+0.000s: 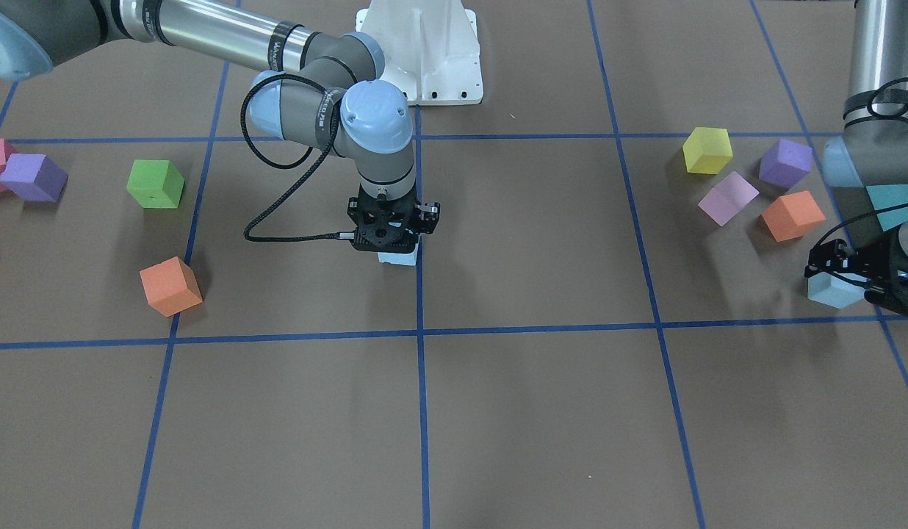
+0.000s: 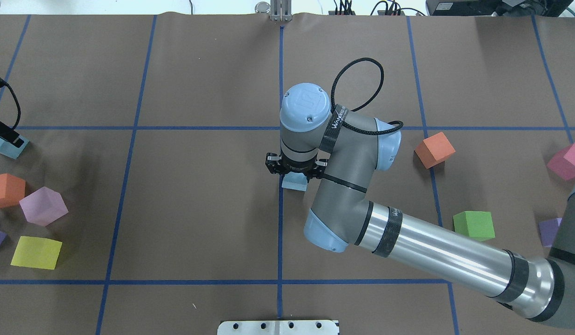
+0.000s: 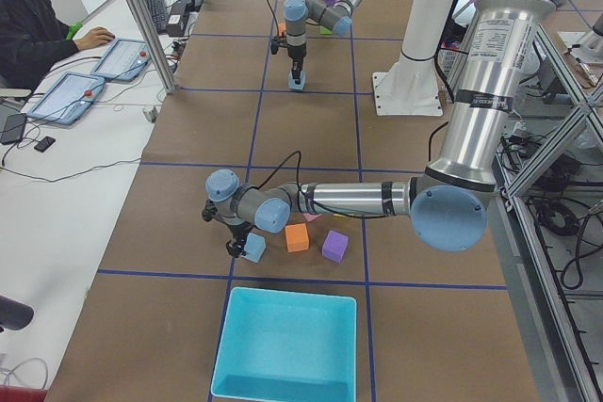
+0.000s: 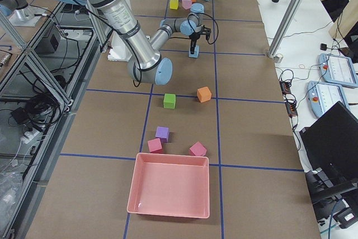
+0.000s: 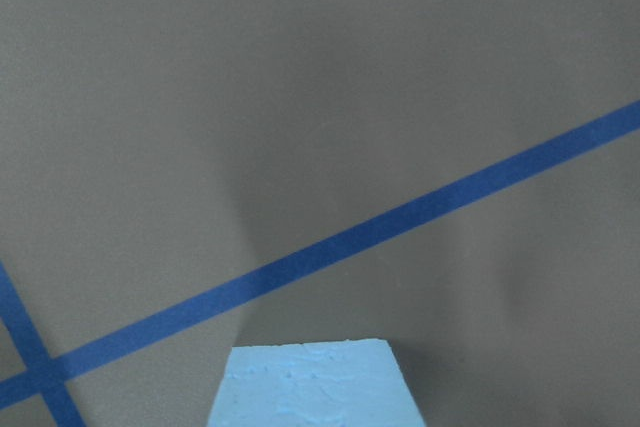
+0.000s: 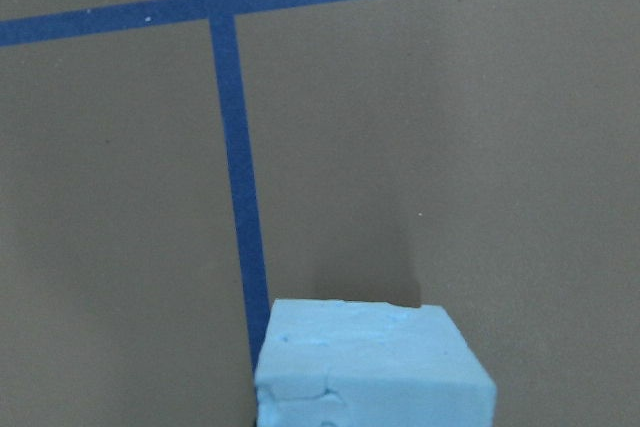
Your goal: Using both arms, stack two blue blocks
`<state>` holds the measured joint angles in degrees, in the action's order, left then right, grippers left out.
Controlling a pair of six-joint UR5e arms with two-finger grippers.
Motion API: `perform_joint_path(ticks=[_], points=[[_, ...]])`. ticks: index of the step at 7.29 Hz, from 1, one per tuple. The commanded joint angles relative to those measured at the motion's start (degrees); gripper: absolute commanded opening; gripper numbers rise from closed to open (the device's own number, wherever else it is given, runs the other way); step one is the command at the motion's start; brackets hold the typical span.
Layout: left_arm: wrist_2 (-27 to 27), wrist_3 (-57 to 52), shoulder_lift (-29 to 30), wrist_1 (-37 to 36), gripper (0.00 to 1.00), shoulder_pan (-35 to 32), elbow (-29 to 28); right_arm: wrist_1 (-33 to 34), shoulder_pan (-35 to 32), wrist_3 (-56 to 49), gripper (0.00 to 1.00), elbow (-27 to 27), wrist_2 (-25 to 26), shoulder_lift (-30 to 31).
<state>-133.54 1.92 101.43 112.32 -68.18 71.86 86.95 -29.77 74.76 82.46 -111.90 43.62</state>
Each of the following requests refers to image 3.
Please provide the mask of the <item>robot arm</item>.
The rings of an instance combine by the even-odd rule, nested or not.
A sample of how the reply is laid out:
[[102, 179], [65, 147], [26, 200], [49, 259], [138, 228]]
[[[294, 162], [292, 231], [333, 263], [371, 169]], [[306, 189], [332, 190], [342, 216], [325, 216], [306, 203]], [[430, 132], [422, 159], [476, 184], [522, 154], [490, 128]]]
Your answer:
[[[362, 219], [407, 216], [416, 235], [443, 251], [473, 247], [487, 226], [492, 164], [540, 23], [560, 0], [475, 0], [468, 54], [437, 157], [404, 183], [307, 184], [265, 189], [229, 169], [206, 180], [205, 221], [228, 227], [230, 255], [245, 254], [253, 229], [280, 232], [294, 213]], [[429, 115], [438, 106], [434, 66], [455, 0], [414, 0], [399, 60], [373, 76], [386, 115]]]
[[285, 0], [285, 37], [271, 41], [271, 51], [285, 47], [291, 59], [288, 87], [301, 91], [305, 84], [303, 62], [307, 54], [306, 26], [309, 20], [344, 37], [352, 26], [352, 14], [362, 0], [336, 0], [328, 5], [324, 0]]

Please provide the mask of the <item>person's hand on mouse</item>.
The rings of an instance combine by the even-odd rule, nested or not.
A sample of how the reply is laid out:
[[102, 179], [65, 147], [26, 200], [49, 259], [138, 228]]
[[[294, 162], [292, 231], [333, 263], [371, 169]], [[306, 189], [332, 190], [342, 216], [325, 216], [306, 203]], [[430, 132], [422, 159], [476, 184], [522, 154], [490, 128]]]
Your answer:
[[98, 26], [92, 28], [82, 38], [76, 39], [75, 43], [79, 51], [94, 49], [102, 45], [108, 44], [115, 39], [115, 35], [108, 29]]

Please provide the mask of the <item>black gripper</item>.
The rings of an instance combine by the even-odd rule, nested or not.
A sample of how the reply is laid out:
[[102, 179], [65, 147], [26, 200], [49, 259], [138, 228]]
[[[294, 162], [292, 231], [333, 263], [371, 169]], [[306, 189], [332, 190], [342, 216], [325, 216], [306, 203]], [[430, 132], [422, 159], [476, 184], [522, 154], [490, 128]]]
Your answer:
[[287, 45], [287, 54], [293, 60], [291, 67], [291, 80], [293, 82], [301, 82], [302, 80], [302, 62], [306, 57], [306, 44]]
[[232, 238], [226, 243], [226, 249], [230, 256], [239, 258], [246, 256], [246, 242], [249, 233], [253, 230], [253, 225], [248, 221], [241, 221], [238, 224], [227, 223]]

